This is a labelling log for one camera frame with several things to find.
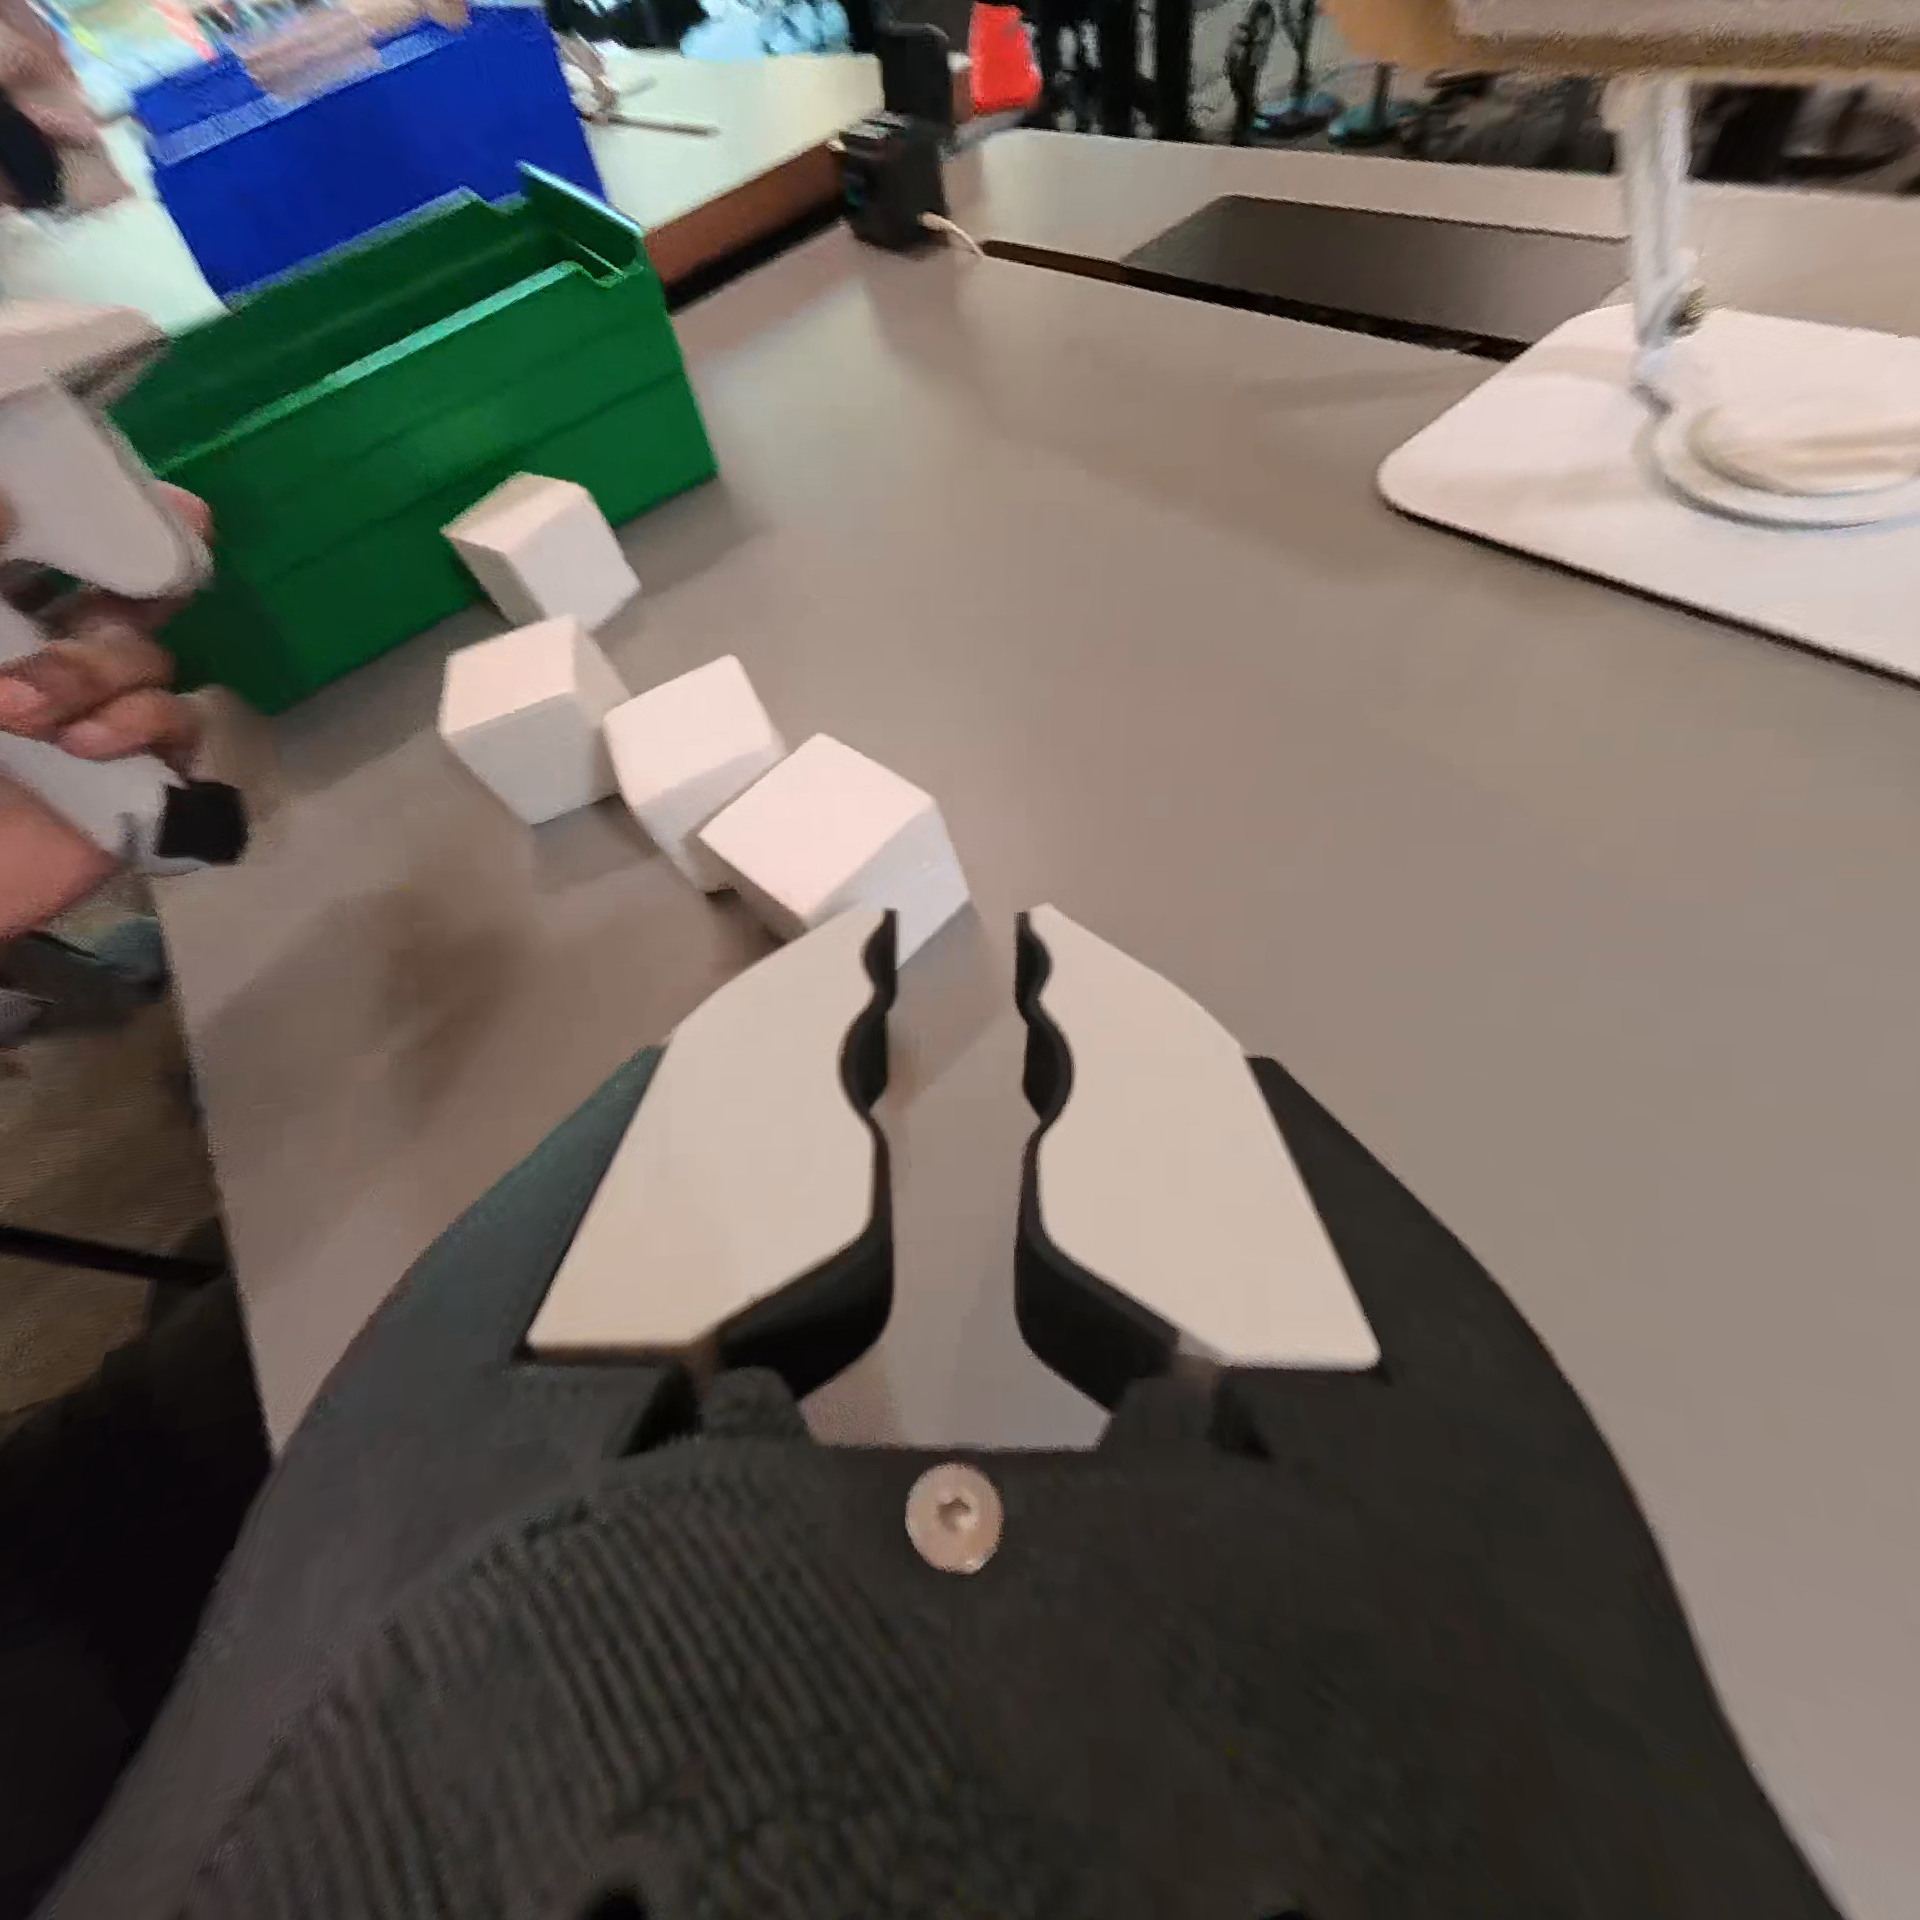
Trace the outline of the desk with wooden edge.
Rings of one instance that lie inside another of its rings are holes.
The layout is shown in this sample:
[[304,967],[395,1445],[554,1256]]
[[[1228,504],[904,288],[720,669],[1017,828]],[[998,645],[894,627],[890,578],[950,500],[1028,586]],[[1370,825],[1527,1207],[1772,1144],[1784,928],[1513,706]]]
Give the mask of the desk with wooden edge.
[[608,111],[586,118],[602,196],[644,238],[669,293],[839,205],[834,144],[881,108],[869,54],[701,59],[610,48]]

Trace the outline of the white foam cube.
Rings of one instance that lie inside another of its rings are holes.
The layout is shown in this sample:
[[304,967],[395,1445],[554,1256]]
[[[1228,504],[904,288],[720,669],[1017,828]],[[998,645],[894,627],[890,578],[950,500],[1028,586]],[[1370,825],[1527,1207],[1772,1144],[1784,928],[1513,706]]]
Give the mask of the white foam cube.
[[594,632],[554,616],[446,656],[438,736],[515,820],[537,828],[614,796],[606,719],[628,698]]
[[972,901],[936,798],[828,731],[779,758],[694,842],[778,942],[887,910],[904,962]]
[[660,855],[699,894],[727,892],[701,832],[788,751],[743,662],[722,653],[622,700],[602,740],[617,796]]
[[442,535],[514,627],[572,618],[595,632],[642,594],[594,495],[564,477],[515,472],[444,521]]

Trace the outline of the green plastic bin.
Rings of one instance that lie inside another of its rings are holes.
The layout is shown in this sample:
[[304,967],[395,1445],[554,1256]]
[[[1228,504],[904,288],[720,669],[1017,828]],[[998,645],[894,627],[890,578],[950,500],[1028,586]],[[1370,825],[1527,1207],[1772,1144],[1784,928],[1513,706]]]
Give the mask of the green plastic bin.
[[622,525],[717,472],[642,227],[532,163],[170,335],[110,415],[209,509],[178,682],[261,713],[475,601],[444,525],[517,473]]

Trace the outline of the blue plastic bin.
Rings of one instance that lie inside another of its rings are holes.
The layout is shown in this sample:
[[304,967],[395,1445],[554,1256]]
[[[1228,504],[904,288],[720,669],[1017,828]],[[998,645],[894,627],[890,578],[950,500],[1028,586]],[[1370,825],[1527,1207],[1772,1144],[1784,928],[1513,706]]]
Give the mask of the blue plastic bin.
[[236,52],[132,94],[153,194],[218,300],[300,270],[468,189],[519,191],[533,167],[606,197],[540,8],[475,4],[383,36],[373,64],[284,102]]

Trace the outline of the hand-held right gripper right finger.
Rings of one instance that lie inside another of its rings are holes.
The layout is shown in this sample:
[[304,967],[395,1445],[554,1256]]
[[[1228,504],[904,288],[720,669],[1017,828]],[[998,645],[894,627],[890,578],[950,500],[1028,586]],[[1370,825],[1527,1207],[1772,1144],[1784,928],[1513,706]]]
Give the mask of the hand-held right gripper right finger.
[[1053,903],[1020,913],[1014,1302],[1103,1414],[1161,1379],[1368,1379],[1381,1348],[1239,1040]]

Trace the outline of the orange traffic cone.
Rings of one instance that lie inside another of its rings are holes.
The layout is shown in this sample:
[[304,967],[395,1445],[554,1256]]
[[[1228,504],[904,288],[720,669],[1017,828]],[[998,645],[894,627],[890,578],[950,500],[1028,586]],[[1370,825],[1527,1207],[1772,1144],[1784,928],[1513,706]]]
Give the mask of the orange traffic cone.
[[969,16],[972,111],[1024,115],[1043,98],[1034,33],[1020,1],[974,1]]

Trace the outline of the black charging dock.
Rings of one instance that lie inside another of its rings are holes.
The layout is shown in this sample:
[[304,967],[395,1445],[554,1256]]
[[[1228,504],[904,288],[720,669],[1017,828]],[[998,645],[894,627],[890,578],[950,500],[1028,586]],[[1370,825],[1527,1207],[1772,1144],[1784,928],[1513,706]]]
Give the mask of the black charging dock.
[[948,238],[948,152],[974,115],[972,59],[942,25],[875,25],[879,104],[829,144],[837,211],[856,241],[919,254]]

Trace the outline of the person's trouser leg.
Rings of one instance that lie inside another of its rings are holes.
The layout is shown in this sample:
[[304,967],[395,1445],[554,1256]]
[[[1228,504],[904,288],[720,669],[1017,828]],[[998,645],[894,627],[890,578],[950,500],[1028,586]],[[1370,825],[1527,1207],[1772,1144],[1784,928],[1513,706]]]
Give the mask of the person's trouser leg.
[[6,1917],[34,1913],[141,1745],[270,1464],[227,1277],[4,1433]]

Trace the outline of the white lamp base plate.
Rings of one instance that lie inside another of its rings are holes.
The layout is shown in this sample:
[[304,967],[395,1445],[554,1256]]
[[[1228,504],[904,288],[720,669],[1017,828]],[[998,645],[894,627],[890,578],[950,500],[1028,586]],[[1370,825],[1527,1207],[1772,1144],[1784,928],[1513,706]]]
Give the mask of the white lamp base plate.
[[1713,303],[1696,81],[1915,74],[1907,1],[1336,4],[1391,66],[1605,81],[1628,301],[1556,326],[1378,467],[1436,528],[1917,679],[1915,337]]

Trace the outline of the person's left hand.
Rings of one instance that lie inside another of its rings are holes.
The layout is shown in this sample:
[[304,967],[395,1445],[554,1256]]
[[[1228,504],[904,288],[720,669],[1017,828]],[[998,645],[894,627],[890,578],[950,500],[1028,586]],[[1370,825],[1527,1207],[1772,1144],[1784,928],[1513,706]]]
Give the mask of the person's left hand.
[[[1,731],[106,762],[155,755],[190,771],[198,706],[176,691],[173,662],[137,620],[87,614],[4,665]],[[119,874],[119,863],[34,792],[1,782],[1,938],[60,920]]]

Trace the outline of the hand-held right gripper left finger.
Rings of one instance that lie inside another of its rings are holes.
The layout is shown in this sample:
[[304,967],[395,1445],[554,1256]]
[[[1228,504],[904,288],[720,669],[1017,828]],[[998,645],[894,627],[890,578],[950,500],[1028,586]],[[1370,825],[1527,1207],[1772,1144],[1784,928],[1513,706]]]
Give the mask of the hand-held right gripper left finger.
[[673,1027],[528,1322],[529,1357],[758,1368],[801,1398],[877,1345],[897,935],[890,908],[842,912]]

